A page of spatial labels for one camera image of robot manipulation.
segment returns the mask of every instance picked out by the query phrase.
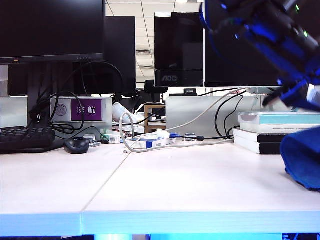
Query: ceiling light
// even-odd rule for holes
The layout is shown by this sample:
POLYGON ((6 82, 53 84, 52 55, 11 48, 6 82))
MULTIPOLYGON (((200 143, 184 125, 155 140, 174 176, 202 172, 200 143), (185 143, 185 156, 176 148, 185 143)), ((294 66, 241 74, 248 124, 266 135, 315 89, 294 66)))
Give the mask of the ceiling light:
POLYGON ((167 17, 171 17, 172 13, 170 11, 156 11, 154 15, 156 17, 167 18, 167 17))

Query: white desk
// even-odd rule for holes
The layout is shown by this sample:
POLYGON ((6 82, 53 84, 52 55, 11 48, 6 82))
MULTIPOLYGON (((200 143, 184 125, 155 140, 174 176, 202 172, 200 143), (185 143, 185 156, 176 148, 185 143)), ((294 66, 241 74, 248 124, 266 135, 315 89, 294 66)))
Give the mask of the white desk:
POLYGON ((83 213, 83 234, 318 232, 320 193, 230 143, 132 153, 83 213))
POLYGON ((278 155, 230 143, 122 150, 1 155, 0 236, 320 232, 320 193, 278 155))
POLYGON ((0 236, 82 234, 82 211, 122 164, 123 146, 0 155, 0 236))

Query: blue cloth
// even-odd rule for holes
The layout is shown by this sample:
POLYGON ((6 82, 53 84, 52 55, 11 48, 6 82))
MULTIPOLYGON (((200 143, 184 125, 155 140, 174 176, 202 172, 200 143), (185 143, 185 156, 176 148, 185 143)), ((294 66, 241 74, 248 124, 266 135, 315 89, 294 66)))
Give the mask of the blue cloth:
POLYGON ((280 152, 286 172, 296 182, 320 191, 320 127, 287 135, 280 152))

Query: purple sign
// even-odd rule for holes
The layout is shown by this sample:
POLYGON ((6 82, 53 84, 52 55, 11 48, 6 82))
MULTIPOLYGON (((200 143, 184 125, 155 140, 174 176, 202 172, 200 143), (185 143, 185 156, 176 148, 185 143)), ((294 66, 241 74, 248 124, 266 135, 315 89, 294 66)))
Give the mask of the purple sign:
MULTIPOLYGON (((80 99, 85 121, 102 121, 102 99, 80 99)), ((82 114, 77 99, 71 99, 71 121, 81 121, 82 114)))

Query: book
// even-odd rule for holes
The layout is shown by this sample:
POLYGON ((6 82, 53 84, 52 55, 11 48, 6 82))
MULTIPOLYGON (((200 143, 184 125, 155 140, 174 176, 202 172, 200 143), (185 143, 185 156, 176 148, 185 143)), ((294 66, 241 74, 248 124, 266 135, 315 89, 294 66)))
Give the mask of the book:
POLYGON ((281 143, 286 134, 261 134, 234 128, 233 135, 256 143, 281 143))
POLYGON ((239 123, 257 125, 320 125, 318 112, 239 112, 239 123))
POLYGON ((137 138, 131 138, 127 139, 126 142, 130 147, 134 149, 150 149, 155 147, 166 146, 176 142, 176 138, 140 139, 140 141, 135 143, 137 140, 137 138))
POLYGON ((279 155, 280 142, 255 142, 234 136, 234 144, 261 155, 279 155))
POLYGON ((319 124, 251 124, 240 123, 240 129, 258 134, 293 134, 319 127, 319 124))

